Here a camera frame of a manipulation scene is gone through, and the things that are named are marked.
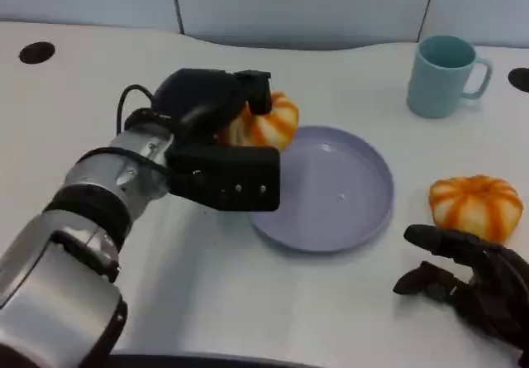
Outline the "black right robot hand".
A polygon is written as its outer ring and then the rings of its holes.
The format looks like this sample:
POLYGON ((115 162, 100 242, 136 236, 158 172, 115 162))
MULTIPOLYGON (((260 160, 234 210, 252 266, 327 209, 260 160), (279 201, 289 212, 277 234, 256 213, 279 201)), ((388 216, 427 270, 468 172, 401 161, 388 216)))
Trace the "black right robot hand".
POLYGON ((404 238, 434 256, 473 271, 470 281, 428 261, 408 271, 393 287, 400 295, 423 294, 450 305, 464 322, 519 349, 528 366, 528 263, 514 250, 475 234, 430 225, 408 226, 404 238))

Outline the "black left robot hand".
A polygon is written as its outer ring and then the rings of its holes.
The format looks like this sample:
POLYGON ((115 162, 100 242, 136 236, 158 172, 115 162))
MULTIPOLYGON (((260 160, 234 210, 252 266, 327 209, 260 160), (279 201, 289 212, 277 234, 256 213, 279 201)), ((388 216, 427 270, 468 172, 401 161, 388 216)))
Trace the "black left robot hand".
POLYGON ((167 121, 174 146, 210 141, 246 108, 271 111, 270 78, 259 70, 180 69, 155 91, 151 108, 167 121))

